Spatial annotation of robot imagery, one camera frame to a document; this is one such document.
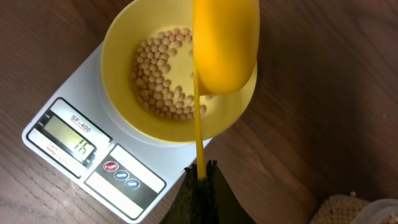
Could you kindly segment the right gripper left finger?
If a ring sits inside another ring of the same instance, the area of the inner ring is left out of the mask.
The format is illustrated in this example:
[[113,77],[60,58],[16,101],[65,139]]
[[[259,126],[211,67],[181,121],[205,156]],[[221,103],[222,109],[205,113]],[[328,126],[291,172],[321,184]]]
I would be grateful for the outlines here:
[[194,224],[199,221],[197,165],[192,164],[184,168],[184,171],[184,180],[160,224]]

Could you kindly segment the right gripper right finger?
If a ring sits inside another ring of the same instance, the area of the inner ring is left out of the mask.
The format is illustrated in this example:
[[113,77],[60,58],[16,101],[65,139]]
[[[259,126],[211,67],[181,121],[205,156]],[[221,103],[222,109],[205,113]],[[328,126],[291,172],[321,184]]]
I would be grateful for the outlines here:
[[224,178],[216,160],[206,165],[207,178],[199,181],[200,223],[255,224]]

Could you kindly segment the yellow plastic measuring scoop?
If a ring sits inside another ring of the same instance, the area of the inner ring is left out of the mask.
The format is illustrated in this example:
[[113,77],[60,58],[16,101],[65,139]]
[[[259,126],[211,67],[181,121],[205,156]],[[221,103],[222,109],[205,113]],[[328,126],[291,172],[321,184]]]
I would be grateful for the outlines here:
[[193,1],[193,67],[197,177],[206,178],[200,97],[234,93],[254,70],[260,34],[258,0]]

